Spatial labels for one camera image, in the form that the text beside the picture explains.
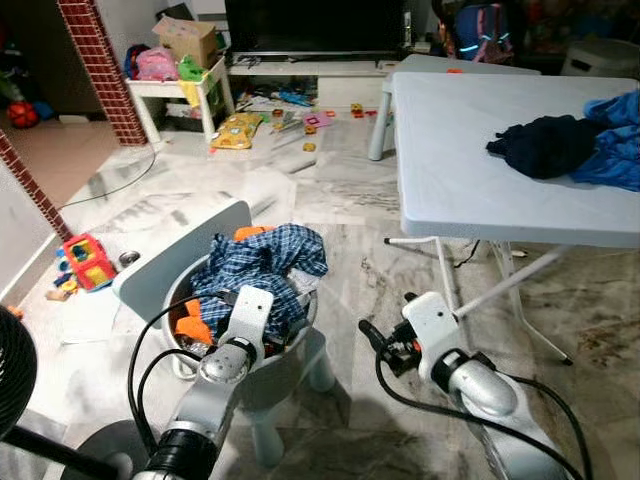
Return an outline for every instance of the electrical cord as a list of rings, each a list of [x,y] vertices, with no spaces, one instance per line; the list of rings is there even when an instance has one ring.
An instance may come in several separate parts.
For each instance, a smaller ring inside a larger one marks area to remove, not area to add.
[[[133,416],[133,420],[136,424],[136,427],[138,428],[138,432],[140,433],[142,442],[144,443],[145,448],[147,449],[147,452],[149,453],[149,455],[152,455],[156,451],[156,449],[158,448],[158,445],[156,443],[155,438],[153,438],[153,434],[151,434],[150,429],[147,430],[145,428],[145,423],[140,417],[140,413],[138,412],[138,407],[136,405],[136,400],[133,395],[133,372],[135,370],[136,360],[138,359],[138,353],[140,352],[140,345],[142,344],[142,340],[144,339],[149,329],[158,320],[160,320],[164,315],[166,315],[170,311],[175,310],[178,307],[181,307],[182,305],[184,305],[185,303],[191,300],[195,300],[198,298],[212,298],[212,297],[220,297],[220,296],[221,295],[219,293],[205,293],[201,295],[192,295],[190,297],[183,298],[182,300],[169,305],[167,308],[165,308],[160,313],[158,313],[155,317],[153,317],[144,326],[144,328],[140,332],[140,335],[138,336],[138,339],[136,340],[136,344],[133,347],[133,352],[131,354],[131,360],[129,361],[129,371],[127,372],[127,398],[129,400],[129,408],[131,409],[131,415]]]
[[[400,402],[400,403],[402,403],[404,405],[407,405],[409,407],[417,408],[419,410],[425,410],[425,411],[430,412],[430,413],[436,413],[438,415],[444,415],[444,416],[447,416],[447,417],[457,418],[458,420],[464,420],[464,421],[469,422],[469,423],[475,423],[475,424],[478,424],[478,425],[482,425],[484,427],[492,428],[492,429],[497,430],[497,431],[499,431],[501,433],[504,433],[505,435],[510,435],[512,437],[515,437],[518,440],[521,440],[521,441],[531,445],[532,447],[537,448],[541,452],[549,455],[556,462],[558,462],[565,470],[567,470],[571,474],[571,476],[574,478],[574,480],[584,480],[582,475],[580,475],[580,472],[578,472],[578,470],[576,470],[576,468],[573,465],[571,465],[562,455],[560,455],[558,452],[556,452],[554,449],[548,447],[544,443],[539,442],[538,440],[536,440],[534,438],[531,438],[528,435],[520,433],[517,430],[514,430],[512,428],[505,427],[504,425],[501,425],[499,423],[492,422],[491,420],[486,420],[484,418],[476,417],[476,416],[470,415],[468,413],[459,412],[458,410],[453,410],[453,409],[450,409],[450,408],[441,407],[439,405],[431,405],[431,404],[428,404],[428,403],[417,402],[415,400],[411,400],[410,398],[403,397],[402,395],[397,393],[395,390],[393,390],[391,388],[391,386],[389,386],[389,384],[387,383],[387,381],[384,378],[384,375],[382,374],[382,352],[392,342],[393,342],[393,338],[387,339],[387,341],[385,342],[384,347],[376,352],[376,365],[375,365],[375,367],[376,367],[376,377],[378,378],[378,382],[380,383],[380,386],[382,387],[382,389],[391,398],[393,398],[394,400],[396,400],[396,401],[398,401],[398,402]]]
[[[473,258],[473,256],[476,254],[476,250],[478,249],[478,245],[480,245],[480,240],[476,240],[476,243],[473,245],[473,248],[471,249],[471,253],[469,254],[469,256],[467,258],[465,258],[464,260],[462,260],[461,262],[456,263],[453,266],[453,268],[460,268],[462,265],[464,265],[469,260],[471,260]]]
[[[569,423],[571,423],[571,428],[573,428],[573,433],[576,437],[576,441],[578,443],[578,448],[580,449],[580,456],[582,457],[582,469],[584,471],[585,480],[593,480],[593,466],[591,464],[591,456],[589,455],[589,449],[587,447],[587,441],[584,436],[584,432],[582,431],[582,427],[580,427],[580,422],[574,415],[571,407],[567,405],[567,403],[558,395],[554,390],[547,387],[544,383],[537,382],[536,380],[532,380],[529,378],[517,377],[515,375],[509,375],[508,373],[501,372],[504,375],[508,376],[512,380],[515,380],[518,383],[522,383],[524,385],[529,385],[533,388],[536,388],[544,393],[546,393],[551,399],[564,411],[569,419]]]
[[[149,366],[147,366],[147,369],[144,371],[144,373],[142,374],[142,377],[140,377],[140,383],[138,385],[138,416],[140,417],[140,420],[143,424],[143,428],[145,430],[145,435],[146,436],[150,436],[151,438],[153,438],[153,430],[151,430],[151,426],[149,425],[149,421],[147,420],[147,415],[144,412],[144,386],[147,383],[147,379],[149,378],[149,375],[151,374],[151,371],[153,370],[153,368],[160,363],[160,360],[162,360],[165,357],[168,357],[169,355],[184,355],[185,357],[189,357],[193,360],[196,360],[197,362],[199,362],[201,360],[200,357],[198,357],[195,353],[191,353],[188,352],[186,350],[181,350],[179,348],[172,348],[170,350],[165,350],[164,352],[162,352],[160,355],[158,355],[156,358],[154,358],[151,363],[149,364]]]
[[[144,172],[142,172],[140,175],[138,175],[136,178],[134,178],[133,180],[131,180],[129,183],[127,183],[126,185],[123,185],[123,186],[118,187],[118,188],[116,188],[116,189],[114,189],[114,190],[111,190],[110,192],[106,192],[106,193],[103,193],[103,194],[101,194],[101,195],[96,195],[95,197],[84,198],[84,199],[82,199],[82,200],[76,200],[75,202],[67,203],[67,204],[65,204],[65,205],[61,206],[60,208],[58,208],[58,211],[62,210],[63,208],[70,207],[71,205],[78,205],[79,203],[90,202],[90,201],[92,201],[92,200],[98,200],[99,198],[108,197],[109,195],[113,195],[114,193],[117,193],[117,192],[119,192],[119,191],[121,191],[121,190],[124,190],[125,188],[130,187],[131,185],[133,185],[134,183],[136,183],[138,180],[140,180],[142,177],[144,177],[147,173],[149,173],[149,171],[150,171],[150,170],[153,168],[153,166],[155,165],[157,157],[158,157],[158,154],[157,154],[157,152],[155,152],[155,150],[154,150],[154,152],[153,152],[153,158],[151,159],[151,163],[149,164],[149,166],[147,167],[147,169],[146,169]]]

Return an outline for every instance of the fan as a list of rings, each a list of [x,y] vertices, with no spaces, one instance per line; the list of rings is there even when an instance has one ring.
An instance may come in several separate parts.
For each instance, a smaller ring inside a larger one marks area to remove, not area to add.
[[[64,480],[127,479],[144,467],[146,452],[131,421],[106,426],[77,451],[17,426],[35,386],[37,365],[29,332],[0,306],[0,441],[66,465]]]

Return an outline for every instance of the red toy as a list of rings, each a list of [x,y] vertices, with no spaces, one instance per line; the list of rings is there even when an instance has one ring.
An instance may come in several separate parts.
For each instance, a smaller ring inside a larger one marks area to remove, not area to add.
[[[84,233],[65,242],[63,248],[82,288],[92,291],[111,284],[116,271],[95,238]]]
[[[15,128],[35,127],[40,120],[29,102],[12,102],[7,109],[7,115]]]

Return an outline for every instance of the brick wall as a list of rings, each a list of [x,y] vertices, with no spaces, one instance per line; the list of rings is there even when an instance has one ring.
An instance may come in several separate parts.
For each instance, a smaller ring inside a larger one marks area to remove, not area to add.
[[[33,179],[27,167],[24,166],[18,152],[13,148],[11,142],[0,130],[0,158],[5,163],[9,171],[16,177],[22,188],[27,192],[31,200],[36,204],[42,212],[49,224],[63,241],[69,240],[73,235],[64,219],[60,216],[56,207],[53,206],[49,198],[40,189],[36,181]]]
[[[58,8],[120,145],[146,144],[95,1],[58,0]]]

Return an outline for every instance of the backpack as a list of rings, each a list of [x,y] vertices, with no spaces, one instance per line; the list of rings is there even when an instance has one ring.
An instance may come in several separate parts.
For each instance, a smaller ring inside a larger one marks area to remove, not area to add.
[[[504,2],[467,2],[455,16],[454,31],[463,60],[504,63],[513,57]]]

